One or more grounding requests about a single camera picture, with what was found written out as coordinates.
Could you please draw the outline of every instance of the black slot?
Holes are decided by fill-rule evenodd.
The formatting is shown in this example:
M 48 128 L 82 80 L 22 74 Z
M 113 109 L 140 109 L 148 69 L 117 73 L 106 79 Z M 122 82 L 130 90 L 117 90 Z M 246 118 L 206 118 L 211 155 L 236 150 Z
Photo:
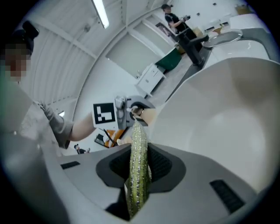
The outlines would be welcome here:
M 74 166 L 78 166 L 78 165 L 80 165 L 80 163 L 78 163 L 77 161 L 74 161 L 74 162 L 70 162 L 70 163 L 61 164 L 61 167 L 63 170 L 65 170 L 65 169 L 68 169 L 68 168 L 71 168 Z
M 234 213 L 245 203 L 244 201 L 226 184 L 223 180 L 214 180 L 210 182 L 211 187 L 222 200 L 227 210 Z

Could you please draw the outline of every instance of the green container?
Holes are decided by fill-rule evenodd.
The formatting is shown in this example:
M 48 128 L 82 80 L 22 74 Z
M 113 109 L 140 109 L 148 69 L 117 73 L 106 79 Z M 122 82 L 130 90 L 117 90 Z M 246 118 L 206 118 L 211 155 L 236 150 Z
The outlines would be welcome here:
M 181 59 L 182 57 L 179 51 L 174 48 L 168 55 L 156 62 L 156 65 L 163 67 L 166 70 L 172 70 L 179 64 Z

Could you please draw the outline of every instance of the gray sleeve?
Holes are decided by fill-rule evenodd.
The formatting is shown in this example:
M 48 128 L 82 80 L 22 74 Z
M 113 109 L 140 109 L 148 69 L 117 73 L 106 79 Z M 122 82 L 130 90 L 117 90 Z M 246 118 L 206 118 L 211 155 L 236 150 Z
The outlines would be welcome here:
M 48 118 L 49 125 L 52 128 L 52 132 L 56 137 L 59 147 L 67 149 L 70 143 L 69 136 L 72 132 L 74 122 L 66 121 L 63 117 L 56 114 L 50 106 L 41 101 L 38 102 L 38 105 Z

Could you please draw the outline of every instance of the white basin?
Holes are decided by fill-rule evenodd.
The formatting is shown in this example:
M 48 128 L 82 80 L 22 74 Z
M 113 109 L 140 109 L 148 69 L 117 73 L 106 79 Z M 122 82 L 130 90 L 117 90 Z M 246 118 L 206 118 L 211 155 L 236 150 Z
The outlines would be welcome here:
M 264 46 L 253 40 L 239 40 L 213 47 L 204 68 L 226 58 L 252 57 L 269 60 Z
M 257 58 L 201 70 L 166 102 L 151 142 L 212 158 L 261 191 L 279 165 L 279 74 L 279 64 Z

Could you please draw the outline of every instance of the person wearing black cap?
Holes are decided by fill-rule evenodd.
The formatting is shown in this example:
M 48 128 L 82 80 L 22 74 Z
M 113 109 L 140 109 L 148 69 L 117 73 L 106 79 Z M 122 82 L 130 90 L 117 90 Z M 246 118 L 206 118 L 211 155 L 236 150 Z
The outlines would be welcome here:
M 80 141 L 95 130 L 92 113 L 81 121 L 66 121 L 46 103 L 32 101 L 20 88 L 18 83 L 25 76 L 34 38 L 39 35 L 29 21 L 22 27 L 12 34 L 5 49 L 0 51 L 0 101 L 4 108 L 0 110 L 0 132 L 13 130 L 34 140 L 39 136 L 43 142 L 57 143 L 56 146 L 67 149 L 70 141 Z
M 171 30 L 178 34 L 189 28 L 185 22 L 190 19 L 190 16 L 186 16 L 182 19 L 179 19 L 175 14 L 171 13 L 171 7 L 172 5 L 170 6 L 167 4 L 163 4 L 161 6 L 161 9 L 165 12 L 165 20 L 167 21 Z M 197 37 L 196 34 L 190 28 L 187 30 L 186 34 L 190 40 Z M 200 43 L 196 44 L 196 50 L 198 52 L 201 50 L 201 48 L 202 45 Z
M 78 154 L 89 153 L 89 151 L 91 150 L 90 148 L 88 148 L 88 150 L 83 150 L 83 149 L 80 148 L 79 144 L 74 145 L 74 149 L 77 150 Z

